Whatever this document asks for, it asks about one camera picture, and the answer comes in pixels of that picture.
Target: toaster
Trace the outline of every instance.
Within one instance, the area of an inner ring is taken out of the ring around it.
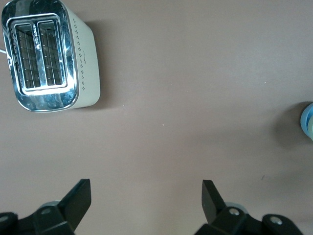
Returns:
[[[18,102],[34,112],[93,105],[100,96],[91,29],[59,0],[13,0],[2,28]]]

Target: blue object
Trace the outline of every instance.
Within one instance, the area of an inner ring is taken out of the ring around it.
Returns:
[[[300,123],[304,133],[313,140],[313,103],[303,111]]]

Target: brown table surface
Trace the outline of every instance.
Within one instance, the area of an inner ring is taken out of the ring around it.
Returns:
[[[192,235],[211,179],[253,217],[312,234],[313,142],[299,117],[313,102],[313,1],[64,3],[94,32],[101,97],[26,111],[0,55],[2,212],[29,215],[90,178],[78,235]]]

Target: white toaster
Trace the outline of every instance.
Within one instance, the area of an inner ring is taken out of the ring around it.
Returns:
[[[100,96],[91,29],[59,0],[13,0],[2,28],[18,102],[53,112],[93,105]]]

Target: toaster slot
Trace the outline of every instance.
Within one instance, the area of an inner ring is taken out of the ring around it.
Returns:
[[[38,23],[43,59],[45,65],[46,82],[48,86],[63,85],[59,55],[59,45],[54,21]]]
[[[40,87],[40,78],[37,68],[36,52],[31,24],[21,24],[15,27],[18,40],[18,50],[22,63],[24,86],[26,88]]]

